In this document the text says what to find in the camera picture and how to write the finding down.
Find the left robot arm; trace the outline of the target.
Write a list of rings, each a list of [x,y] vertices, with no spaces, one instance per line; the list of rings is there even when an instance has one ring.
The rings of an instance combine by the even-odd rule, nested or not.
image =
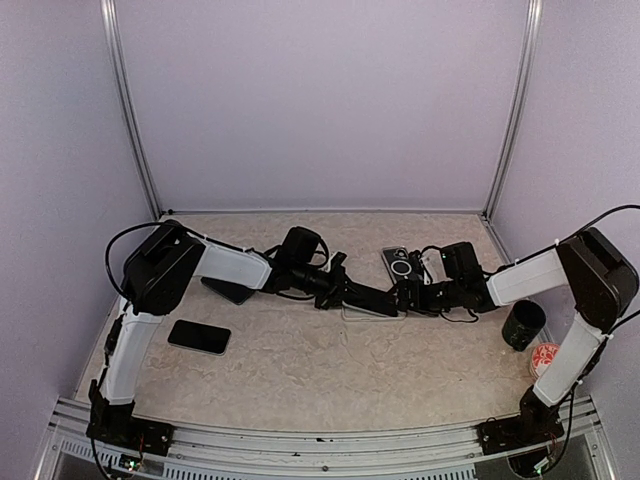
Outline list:
[[[119,315],[105,344],[101,377],[90,387],[90,425],[121,445],[133,443],[140,424],[132,415],[137,377],[157,326],[175,310],[191,280],[208,278],[251,292],[280,295],[298,290],[315,308],[349,307],[383,317],[397,316],[394,297],[358,284],[346,274],[345,256],[301,226],[266,251],[225,244],[183,224],[151,223],[152,233],[127,258],[116,290]]]

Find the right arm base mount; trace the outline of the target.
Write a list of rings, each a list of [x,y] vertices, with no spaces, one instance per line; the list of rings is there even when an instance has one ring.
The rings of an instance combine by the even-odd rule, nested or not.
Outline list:
[[[517,415],[486,420],[476,426],[484,455],[503,453],[562,437],[559,407],[547,406],[537,397],[522,398]]]

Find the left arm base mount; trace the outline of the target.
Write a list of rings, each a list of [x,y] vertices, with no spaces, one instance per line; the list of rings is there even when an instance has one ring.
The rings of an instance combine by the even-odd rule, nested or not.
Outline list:
[[[88,438],[132,451],[166,457],[174,426],[133,415],[134,403],[111,405],[100,394],[91,400]]]

